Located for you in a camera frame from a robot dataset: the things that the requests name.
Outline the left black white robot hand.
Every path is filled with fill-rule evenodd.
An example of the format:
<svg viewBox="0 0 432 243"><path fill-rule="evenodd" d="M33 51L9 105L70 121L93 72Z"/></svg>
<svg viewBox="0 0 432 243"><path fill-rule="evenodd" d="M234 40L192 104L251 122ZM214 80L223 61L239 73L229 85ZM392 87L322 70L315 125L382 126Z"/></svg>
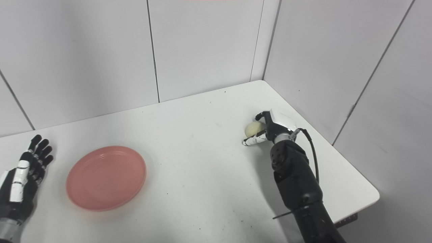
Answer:
<svg viewBox="0 0 432 243"><path fill-rule="evenodd" d="M54 160L53 148L40 134L32 138L15 168L1 175L1 221L22 225L32 214L34 199L45 178L48 165Z"/></svg>

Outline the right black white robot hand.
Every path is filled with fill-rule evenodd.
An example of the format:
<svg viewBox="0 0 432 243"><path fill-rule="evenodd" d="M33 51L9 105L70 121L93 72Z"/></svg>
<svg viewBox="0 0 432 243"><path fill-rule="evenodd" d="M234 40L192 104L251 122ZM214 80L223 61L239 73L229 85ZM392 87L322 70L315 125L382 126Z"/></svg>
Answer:
<svg viewBox="0 0 432 243"><path fill-rule="evenodd" d="M242 140L242 144L252 146L266 141L274 144L281 140L295 141L300 129L287 115L269 110L257 114L244 132L246 138Z"/></svg>

